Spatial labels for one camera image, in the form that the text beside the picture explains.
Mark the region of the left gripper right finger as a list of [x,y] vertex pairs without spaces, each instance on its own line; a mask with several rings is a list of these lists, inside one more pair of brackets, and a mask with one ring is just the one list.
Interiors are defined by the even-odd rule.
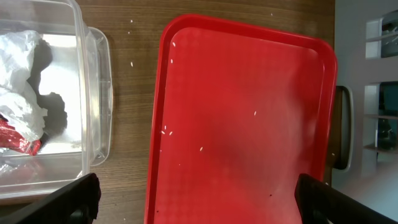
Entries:
[[397,224],[308,174],[300,174],[295,201],[303,224]]

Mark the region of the white tissue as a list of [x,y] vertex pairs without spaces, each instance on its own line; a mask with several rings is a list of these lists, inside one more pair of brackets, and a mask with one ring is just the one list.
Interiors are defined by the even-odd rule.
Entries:
[[27,82],[39,41],[40,34],[34,30],[1,36],[1,115],[29,142],[42,137],[47,116]]

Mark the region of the red snack wrapper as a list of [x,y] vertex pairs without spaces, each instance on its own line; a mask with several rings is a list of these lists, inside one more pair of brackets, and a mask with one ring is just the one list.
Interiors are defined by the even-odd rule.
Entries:
[[41,147],[41,141],[24,139],[14,127],[10,126],[1,116],[1,149],[13,150],[23,154],[35,156]]

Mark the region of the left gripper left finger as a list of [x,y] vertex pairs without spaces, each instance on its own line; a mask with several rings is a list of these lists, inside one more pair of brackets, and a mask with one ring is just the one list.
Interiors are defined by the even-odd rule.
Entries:
[[90,173],[45,198],[1,218],[2,224],[92,224],[101,198],[100,181]]

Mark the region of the red plastic tray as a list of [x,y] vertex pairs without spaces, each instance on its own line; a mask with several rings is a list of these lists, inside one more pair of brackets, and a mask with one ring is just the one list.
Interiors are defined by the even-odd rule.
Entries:
[[162,33],[146,223],[300,223],[322,180],[337,60],[321,39],[186,14]]

